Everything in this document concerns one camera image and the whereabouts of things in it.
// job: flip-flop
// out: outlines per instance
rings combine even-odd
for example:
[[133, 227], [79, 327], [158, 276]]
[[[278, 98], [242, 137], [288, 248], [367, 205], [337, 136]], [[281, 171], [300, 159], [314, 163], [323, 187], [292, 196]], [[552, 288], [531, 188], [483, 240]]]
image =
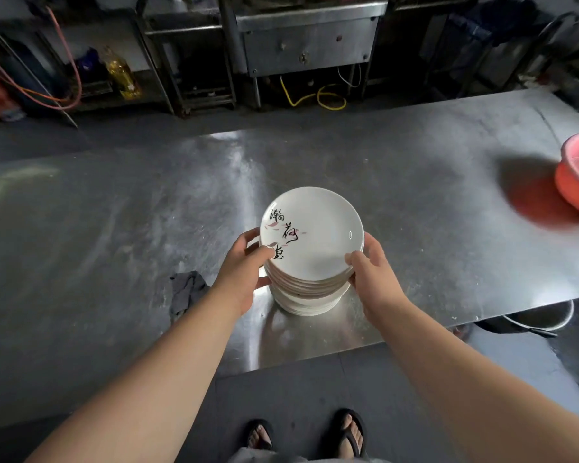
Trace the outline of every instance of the flip-flop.
[[[352, 417], [352, 421], [356, 423], [356, 426], [358, 426], [358, 430], [361, 432], [361, 435], [363, 436], [363, 447], [360, 450], [358, 450], [358, 443], [356, 442], [356, 439], [352, 435], [352, 431], [349, 428], [343, 429], [343, 422], [345, 421], [345, 417], [347, 416], [347, 414], [349, 414]], [[333, 439], [334, 442], [333, 445], [335, 445], [334, 449], [336, 451], [336, 454], [338, 454], [339, 452], [341, 442], [347, 439], [349, 444], [352, 446], [352, 450], [354, 451], [354, 458], [365, 457], [365, 455], [367, 454], [366, 452], [367, 429], [365, 428], [363, 418], [361, 418], [361, 416], [357, 412], [355, 412], [352, 409], [340, 409], [339, 411], [337, 411], [332, 420], [331, 431], [332, 431], [331, 435], [337, 436], [335, 439]]]
[[[247, 424], [247, 427], [245, 428], [245, 434], [244, 434], [244, 438], [243, 438], [243, 443], [244, 443], [245, 447], [249, 446], [249, 436], [253, 433], [253, 431], [259, 425], [261, 425], [263, 427], [263, 429], [266, 431], [266, 434], [268, 434], [270, 441], [272, 442], [274, 440], [273, 436], [272, 436], [273, 432], [272, 432], [272, 426], [270, 425], [270, 422], [268, 422], [265, 419], [254, 419], [254, 420], [250, 421]], [[258, 446], [257, 450], [274, 451], [274, 447], [272, 446], [271, 443], [268, 443], [264, 439], [260, 438], [259, 446]]]

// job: gray pants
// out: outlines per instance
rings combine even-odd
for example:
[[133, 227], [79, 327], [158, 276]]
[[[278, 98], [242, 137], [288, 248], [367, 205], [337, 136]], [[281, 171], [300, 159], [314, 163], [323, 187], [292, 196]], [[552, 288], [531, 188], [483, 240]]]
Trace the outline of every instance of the gray pants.
[[311, 461], [313, 463], [340, 463], [344, 461], [368, 461], [369, 463], [390, 463], [384, 460], [369, 458], [366, 460], [340, 460], [333, 458], [329, 460], [306, 460], [300, 456], [281, 455], [268, 450], [255, 450], [253, 448], [241, 448], [228, 463], [302, 463]]

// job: stack of plates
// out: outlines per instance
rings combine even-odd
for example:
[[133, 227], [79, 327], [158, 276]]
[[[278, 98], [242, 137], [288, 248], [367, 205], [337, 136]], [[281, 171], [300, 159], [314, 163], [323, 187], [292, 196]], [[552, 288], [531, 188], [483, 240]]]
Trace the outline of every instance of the stack of plates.
[[286, 311], [311, 316], [331, 310], [347, 291], [345, 254], [362, 250], [364, 230], [354, 207], [317, 187], [290, 190], [266, 209], [260, 243], [275, 250], [264, 264], [270, 292]]

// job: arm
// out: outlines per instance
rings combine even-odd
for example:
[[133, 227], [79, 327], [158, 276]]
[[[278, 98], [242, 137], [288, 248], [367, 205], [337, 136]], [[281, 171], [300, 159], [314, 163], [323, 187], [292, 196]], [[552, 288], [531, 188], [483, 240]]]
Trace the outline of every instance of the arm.
[[234, 243], [208, 294], [125, 373], [77, 410], [28, 458], [36, 462], [173, 462], [198, 413], [237, 319], [268, 283], [274, 251]]
[[579, 417], [450, 334], [412, 304], [379, 244], [346, 259], [367, 319], [475, 462], [579, 463]]

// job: foot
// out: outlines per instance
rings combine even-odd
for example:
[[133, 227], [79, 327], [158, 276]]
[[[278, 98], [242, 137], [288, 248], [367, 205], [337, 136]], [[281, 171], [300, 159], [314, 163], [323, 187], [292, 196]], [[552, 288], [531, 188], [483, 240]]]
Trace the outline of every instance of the foot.
[[272, 445], [272, 442], [270, 441], [270, 437], [268, 437], [268, 433], [266, 432], [266, 429], [263, 428], [263, 426], [261, 424], [259, 424], [249, 434], [249, 440], [248, 440], [247, 447], [260, 449], [261, 448], [261, 442], [266, 442], [266, 443]]
[[[356, 440], [356, 444], [358, 445], [358, 450], [363, 450], [363, 435], [361, 434], [358, 426], [356, 425], [355, 421], [349, 414], [345, 415], [343, 419], [343, 424], [341, 425], [341, 430], [345, 431], [347, 428], [350, 429], [354, 439]], [[352, 449], [352, 444], [349, 443], [347, 438], [341, 440], [339, 444], [339, 459], [342, 460], [351, 460], [354, 458], [354, 450]]]

